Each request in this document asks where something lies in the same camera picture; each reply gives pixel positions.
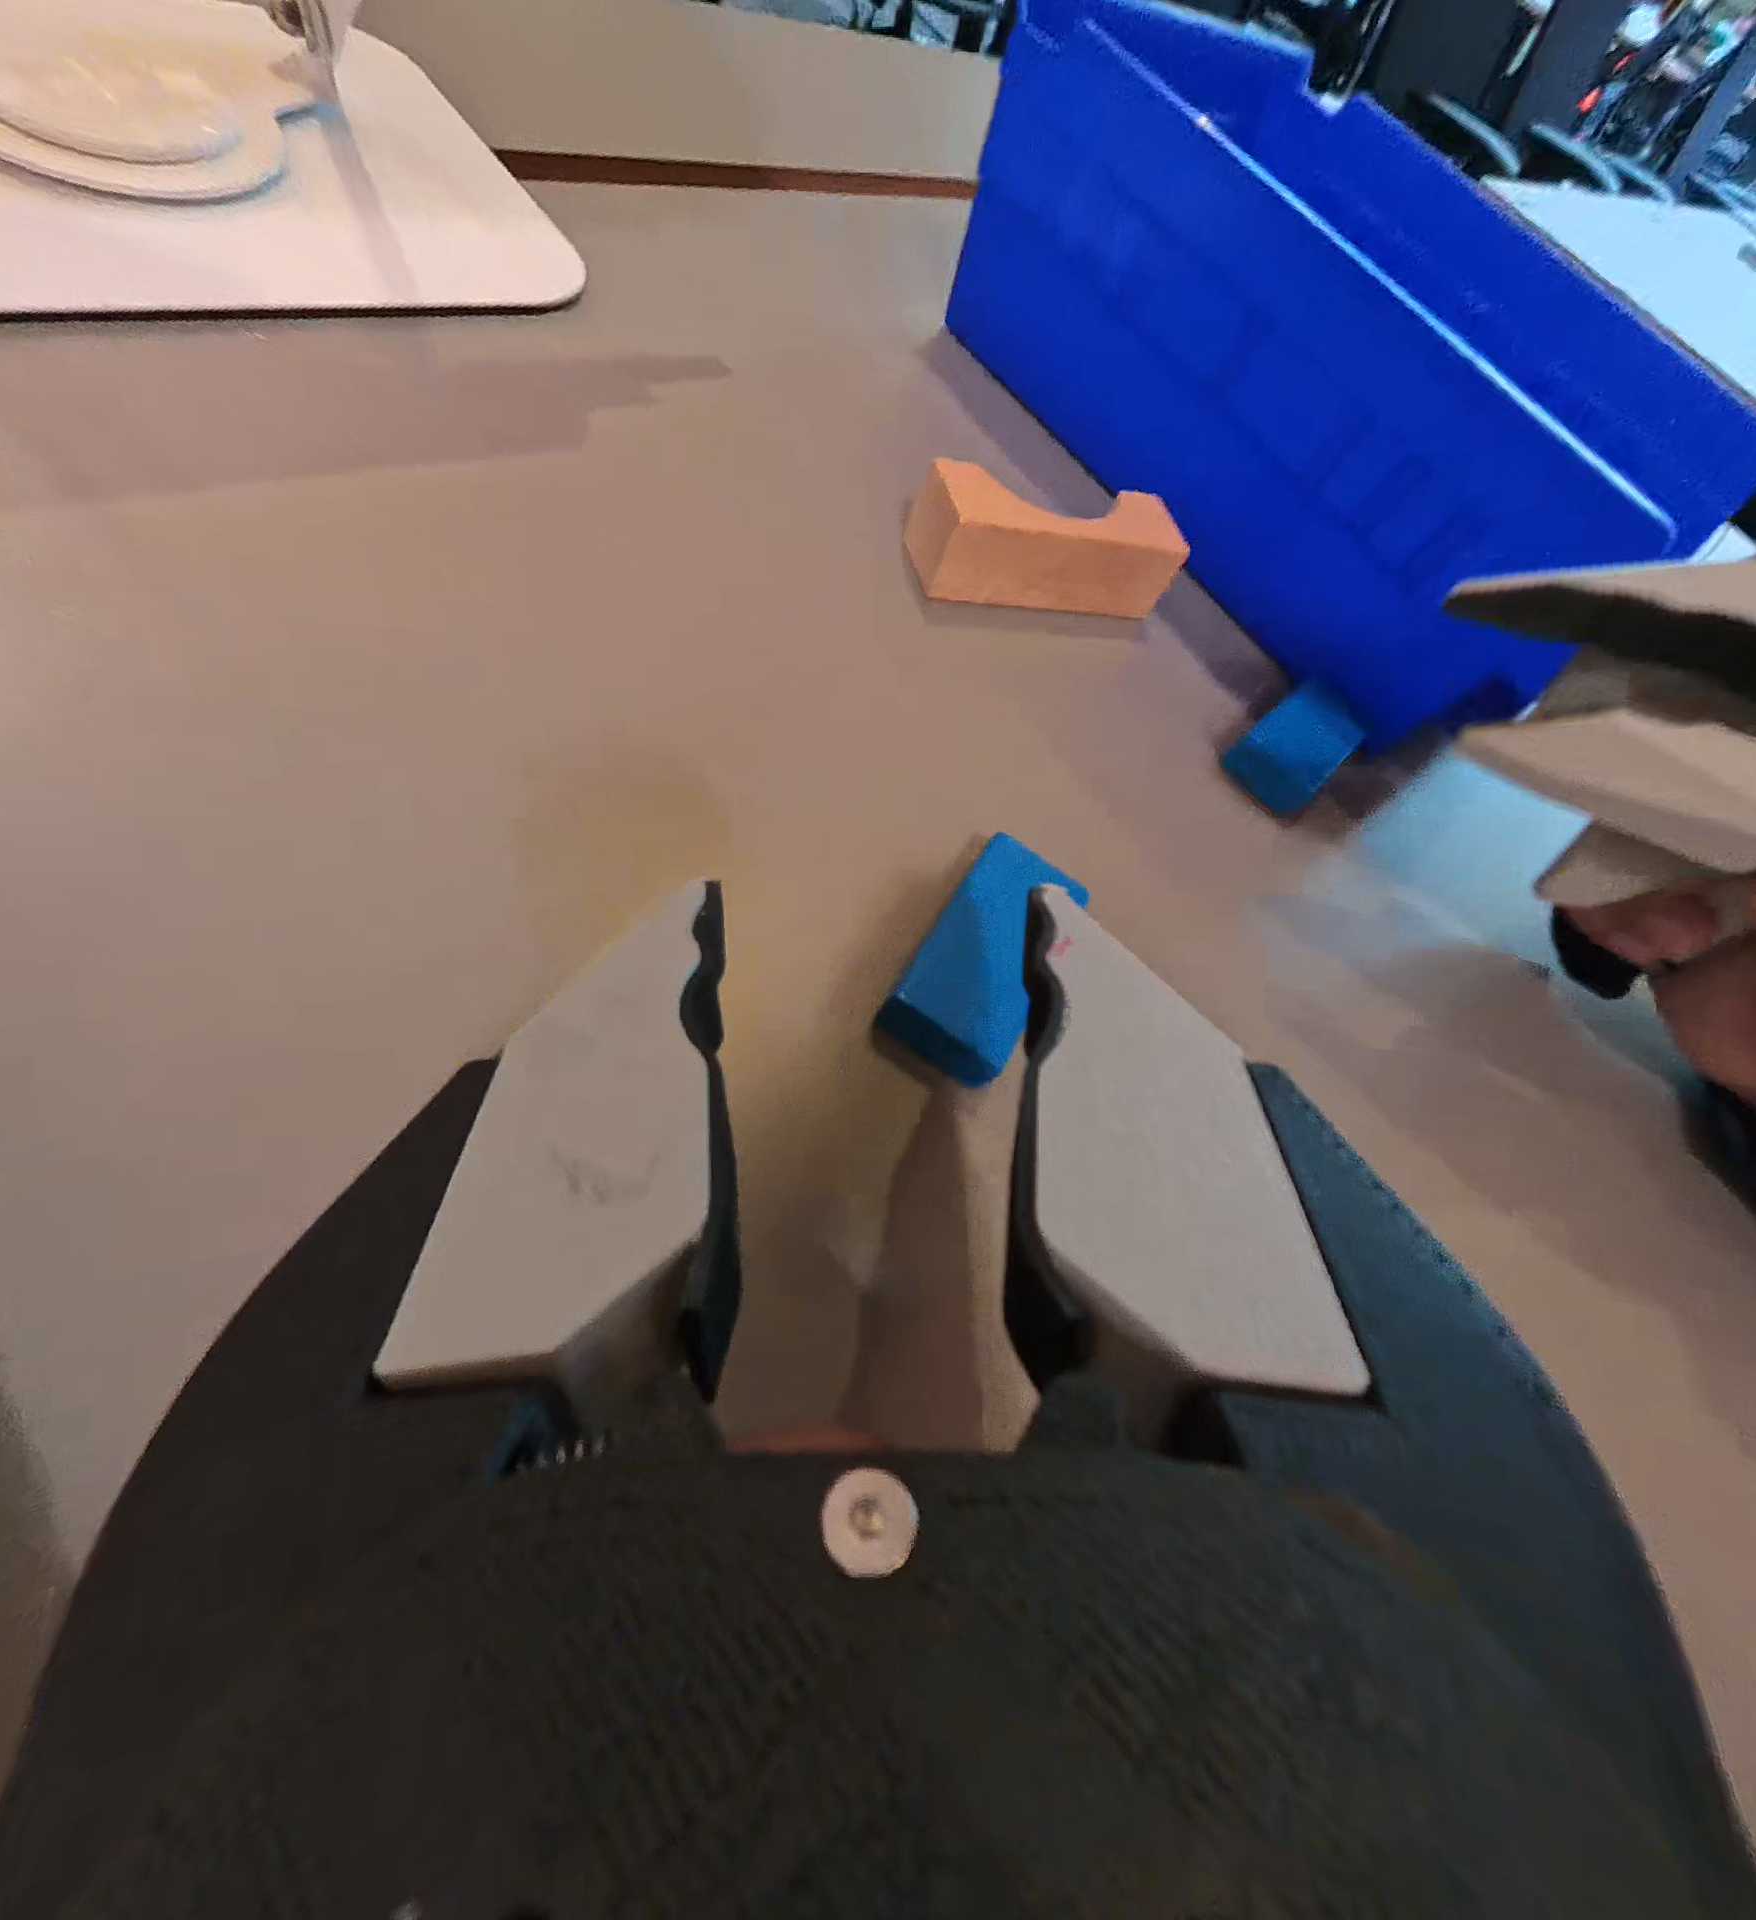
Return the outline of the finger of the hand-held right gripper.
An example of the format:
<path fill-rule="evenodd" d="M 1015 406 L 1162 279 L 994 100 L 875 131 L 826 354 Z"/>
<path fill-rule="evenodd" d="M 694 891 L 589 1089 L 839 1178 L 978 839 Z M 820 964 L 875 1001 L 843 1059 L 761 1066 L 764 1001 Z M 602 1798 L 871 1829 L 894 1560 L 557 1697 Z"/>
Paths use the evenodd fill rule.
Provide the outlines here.
<path fill-rule="evenodd" d="M 1756 554 L 1474 581 L 1443 611 L 1568 650 L 1544 717 L 1636 706 L 1756 737 Z"/>
<path fill-rule="evenodd" d="M 1756 880 L 1756 737 L 1632 708 L 1463 732 L 1491 775 L 1584 817 L 1535 894 L 1580 907 Z"/>

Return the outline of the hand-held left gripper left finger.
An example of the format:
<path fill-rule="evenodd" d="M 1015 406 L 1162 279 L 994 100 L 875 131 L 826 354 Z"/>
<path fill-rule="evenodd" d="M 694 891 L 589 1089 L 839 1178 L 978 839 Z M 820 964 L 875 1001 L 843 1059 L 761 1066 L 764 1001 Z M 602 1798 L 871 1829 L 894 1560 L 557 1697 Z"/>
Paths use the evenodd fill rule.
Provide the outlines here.
<path fill-rule="evenodd" d="M 691 880 L 506 1043 L 400 1296 L 388 1389 L 713 1397 L 739 1307 L 722 887 Z"/>

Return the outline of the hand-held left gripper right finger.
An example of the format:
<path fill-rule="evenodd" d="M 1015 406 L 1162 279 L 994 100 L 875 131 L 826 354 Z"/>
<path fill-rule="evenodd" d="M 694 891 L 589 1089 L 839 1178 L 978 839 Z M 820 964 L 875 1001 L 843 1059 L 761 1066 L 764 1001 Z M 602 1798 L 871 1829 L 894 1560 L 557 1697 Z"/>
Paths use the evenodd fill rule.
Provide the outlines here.
<path fill-rule="evenodd" d="M 1034 890 L 1005 1323 L 1125 1403 L 1361 1401 L 1371 1368 L 1247 1055 L 1065 887 Z"/>

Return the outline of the blue rectangular wooden block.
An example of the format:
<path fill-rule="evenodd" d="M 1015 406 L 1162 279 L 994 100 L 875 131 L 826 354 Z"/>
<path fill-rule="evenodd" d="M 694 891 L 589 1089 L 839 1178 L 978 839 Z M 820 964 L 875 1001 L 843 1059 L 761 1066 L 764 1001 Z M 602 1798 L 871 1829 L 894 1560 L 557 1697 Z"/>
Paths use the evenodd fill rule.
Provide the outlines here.
<path fill-rule="evenodd" d="M 1318 801 L 1364 739 L 1364 719 L 1333 687 L 1300 682 L 1219 755 L 1219 772 L 1260 811 L 1288 823 Z"/>
<path fill-rule="evenodd" d="M 875 1037 L 964 1089 L 991 1085 L 1026 1032 L 1029 907 L 1045 885 L 1088 899 L 1083 882 L 1017 838 L 983 841 L 879 1004 Z"/>

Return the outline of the blue plastic bin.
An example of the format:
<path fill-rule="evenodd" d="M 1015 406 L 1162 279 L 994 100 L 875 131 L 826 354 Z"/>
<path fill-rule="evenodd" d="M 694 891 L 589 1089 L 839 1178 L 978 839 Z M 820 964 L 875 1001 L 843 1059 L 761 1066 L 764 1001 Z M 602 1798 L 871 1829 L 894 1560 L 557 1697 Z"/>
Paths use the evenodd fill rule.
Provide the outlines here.
<path fill-rule="evenodd" d="M 1756 410 L 1304 51 L 1168 5 L 1026 5 L 949 335 L 1392 749 L 1529 708 L 1565 650 L 1443 611 L 1687 560 Z"/>

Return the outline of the natural wooden arch block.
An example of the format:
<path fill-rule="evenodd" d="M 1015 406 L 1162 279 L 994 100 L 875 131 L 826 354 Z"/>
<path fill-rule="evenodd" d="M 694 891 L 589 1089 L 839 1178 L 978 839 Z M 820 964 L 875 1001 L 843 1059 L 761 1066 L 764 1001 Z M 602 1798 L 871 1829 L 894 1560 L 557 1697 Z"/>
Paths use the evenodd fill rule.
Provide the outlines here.
<path fill-rule="evenodd" d="M 902 543 L 931 601 L 1113 619 L 1152 613 L 1192 554 L 1153 492 L 1068 516 L 957 459 L 931 462 Z"/>

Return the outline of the white document stand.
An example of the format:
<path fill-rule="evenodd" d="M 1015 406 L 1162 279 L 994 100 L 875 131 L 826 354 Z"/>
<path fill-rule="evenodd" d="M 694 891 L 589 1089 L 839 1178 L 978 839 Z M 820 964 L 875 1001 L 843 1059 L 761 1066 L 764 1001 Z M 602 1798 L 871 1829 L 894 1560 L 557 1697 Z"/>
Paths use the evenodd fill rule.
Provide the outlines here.
<path fill-rule="evenodd" d="M 0 57 L 176 59 L 241 138 L 190 195 L 0 117 L 0 318 L 548 312 L 584 262 L 410 57 L 353 29 L 328 75 L 257 5 L 0 5 Z"/>

